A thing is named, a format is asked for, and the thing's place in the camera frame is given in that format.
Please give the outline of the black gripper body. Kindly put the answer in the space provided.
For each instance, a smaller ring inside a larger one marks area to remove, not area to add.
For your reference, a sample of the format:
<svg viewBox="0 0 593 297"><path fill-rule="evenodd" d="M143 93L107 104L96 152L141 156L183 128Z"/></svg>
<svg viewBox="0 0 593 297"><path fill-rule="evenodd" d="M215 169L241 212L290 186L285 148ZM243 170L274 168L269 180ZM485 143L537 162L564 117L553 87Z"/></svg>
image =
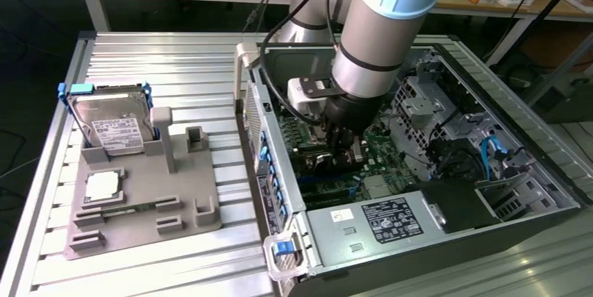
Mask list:
<svg viewBox="0 0 593 297"><path fill-rule="evenodd" d="M323 115L331 125L362 134L373 124L380 108L380 96L366 99L345 94L327 98Z"/></svg>

